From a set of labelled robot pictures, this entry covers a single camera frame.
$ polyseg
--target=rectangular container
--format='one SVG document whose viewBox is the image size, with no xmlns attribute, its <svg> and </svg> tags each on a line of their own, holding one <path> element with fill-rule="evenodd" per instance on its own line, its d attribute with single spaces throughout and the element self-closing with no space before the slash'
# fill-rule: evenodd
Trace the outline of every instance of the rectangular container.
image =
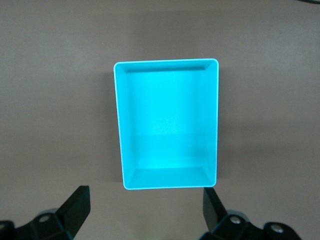
<svg viewBox="0 0 320 240">
<path fill-rule="evenodd" d="M 126 189 L 216 184 L 218 76 L 213 58 L 114 65 Z"/>
</svg>

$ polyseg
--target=black mechanical part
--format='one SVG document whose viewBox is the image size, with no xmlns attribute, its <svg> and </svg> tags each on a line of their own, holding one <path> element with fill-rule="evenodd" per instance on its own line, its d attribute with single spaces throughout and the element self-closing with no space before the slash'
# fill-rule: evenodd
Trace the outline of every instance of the black mechanical part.
<svg viewBox="0 0 320 240">
<path fill-rule="evenodd" d="M 0 221 L 0 240 L 73 240 L 90 213 L 89 186 L 79 186 L 55 213 L 36 216 L 15 228 Z"/>
<path fill-rule="evenodd" d="M 212 187 L 203 190 L 203 216 L 209 232 L 200 240 L 301 240 L 286 224 L 267 222 L 260 229 L 239 215 L 228 214 Z"/>
</svg>

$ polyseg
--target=gray surface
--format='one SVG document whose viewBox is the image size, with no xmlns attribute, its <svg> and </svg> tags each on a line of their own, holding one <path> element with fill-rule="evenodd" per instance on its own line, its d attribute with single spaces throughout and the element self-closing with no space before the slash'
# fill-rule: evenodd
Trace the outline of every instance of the gray surface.
<svg viewBox="0 0 320 240">
<path fill-rule="evenodd" d="M 202 189 L 122 186 L 113 65 L 216 58 L 222 202 L 318 239 L 319 23 L 296 0 L 1 1 L 0 219 L 90 185 L 76 239 L 198 239 Z"/>
</svg>

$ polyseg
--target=screw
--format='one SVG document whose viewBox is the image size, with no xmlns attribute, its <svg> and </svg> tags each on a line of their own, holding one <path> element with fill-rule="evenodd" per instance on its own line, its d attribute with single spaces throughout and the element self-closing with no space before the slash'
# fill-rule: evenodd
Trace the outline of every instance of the screw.
<svg viewBox="0 0 320 240">
<path fill-rule="evenodd" d="M 234 224 L 240 224 L 240 218 L 238 218 L 237 216 L 232 216 L 230 217 L 231 222 L 233 222 Z"/>
<path fill-rule="evenodd" d="M 39 223 L 44 223 L 45 221 L 48 221 L 50 216 L 44 215 L 39 219 Z"/>
<path fill-rule="evenodd" d="M 271 229 L 279 234 L 282 234 L 284 232 L 284 229 L 281 226 L 279 226 L 278 224 L 272 224 Z"/>
</svg>

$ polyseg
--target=gray table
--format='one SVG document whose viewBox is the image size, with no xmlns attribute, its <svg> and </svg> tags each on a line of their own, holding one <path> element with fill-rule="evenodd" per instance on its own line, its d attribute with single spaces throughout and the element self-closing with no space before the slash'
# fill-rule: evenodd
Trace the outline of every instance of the gray table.
<svg viewBox="0 0 320 240">
<path fill-rule="evenodd" d="M 216 58 L 222 202 L 318 239 L 319 23 L 296 0 L 1 1 L 0 219 L 90 185 L 76 239 L 198 239 L 201 188 L 123 188 L 113 65 Z"/>
</svg>

